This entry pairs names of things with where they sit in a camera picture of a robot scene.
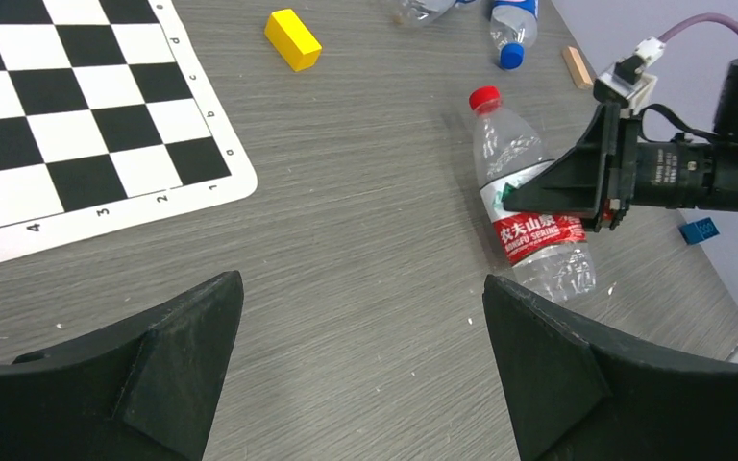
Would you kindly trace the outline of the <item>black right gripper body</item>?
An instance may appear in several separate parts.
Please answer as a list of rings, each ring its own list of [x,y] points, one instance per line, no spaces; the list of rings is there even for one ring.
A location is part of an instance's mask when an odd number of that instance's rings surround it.
[[[644,116],[657,113],[675,128],[669,141],[644,133]],[[720,138],[688,126],[670,108],[651,104],[627,118],[609,117],[616,144],[600,173],[601,197],[595,228],[615,230],[633,205],[667,209],[710,209],[719,203],[716,187]]]

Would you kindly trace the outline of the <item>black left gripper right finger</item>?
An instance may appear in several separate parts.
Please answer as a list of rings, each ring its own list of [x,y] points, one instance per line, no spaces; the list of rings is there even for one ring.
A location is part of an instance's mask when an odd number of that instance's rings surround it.
[[[738,460],[738,364],[655,345],[506,278],[482,295],[524,460]]]

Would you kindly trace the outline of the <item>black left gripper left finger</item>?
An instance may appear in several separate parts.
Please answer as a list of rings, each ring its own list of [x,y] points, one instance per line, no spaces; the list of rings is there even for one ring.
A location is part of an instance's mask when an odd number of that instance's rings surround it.
[[[237,271],[0,365],[0,460],[200,460],[243,310]]]

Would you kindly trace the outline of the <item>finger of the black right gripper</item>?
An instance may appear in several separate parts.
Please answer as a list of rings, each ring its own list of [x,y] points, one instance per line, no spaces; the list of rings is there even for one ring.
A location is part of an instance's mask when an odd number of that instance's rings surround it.
[[[596,108],[577,143],[535,178],[509,190],[509,211],[595,215],[603,207],[606,152],[606,106]]]

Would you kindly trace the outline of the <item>clear bottle red label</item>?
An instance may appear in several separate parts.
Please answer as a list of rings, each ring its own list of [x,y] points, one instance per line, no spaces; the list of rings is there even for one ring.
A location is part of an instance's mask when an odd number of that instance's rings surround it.
[[[595,265],[579,219],[504,209],[509,190],[555,162],[538,133],[504,102],[474,115],[480,197],[517,281],[555,303],[594,290]]]

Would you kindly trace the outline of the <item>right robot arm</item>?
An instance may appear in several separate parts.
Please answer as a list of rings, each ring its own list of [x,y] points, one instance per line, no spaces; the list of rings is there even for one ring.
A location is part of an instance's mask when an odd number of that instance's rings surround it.
[[[615,230],[632,206],[738,213],[738,59],[710,131],[638,101],[645,67],[619,61],[593,86],[598,106],[579,141],[533,179],[504,190],[508,211],[569,215]]]

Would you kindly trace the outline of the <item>red bottle cap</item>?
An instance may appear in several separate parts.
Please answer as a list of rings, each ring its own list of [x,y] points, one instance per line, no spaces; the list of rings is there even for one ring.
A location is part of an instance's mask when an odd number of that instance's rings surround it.
[[[468,98],[468,103],[475,114],[482,114],[499,108],[503,99],[496,86],[486,85],[474,90]]]

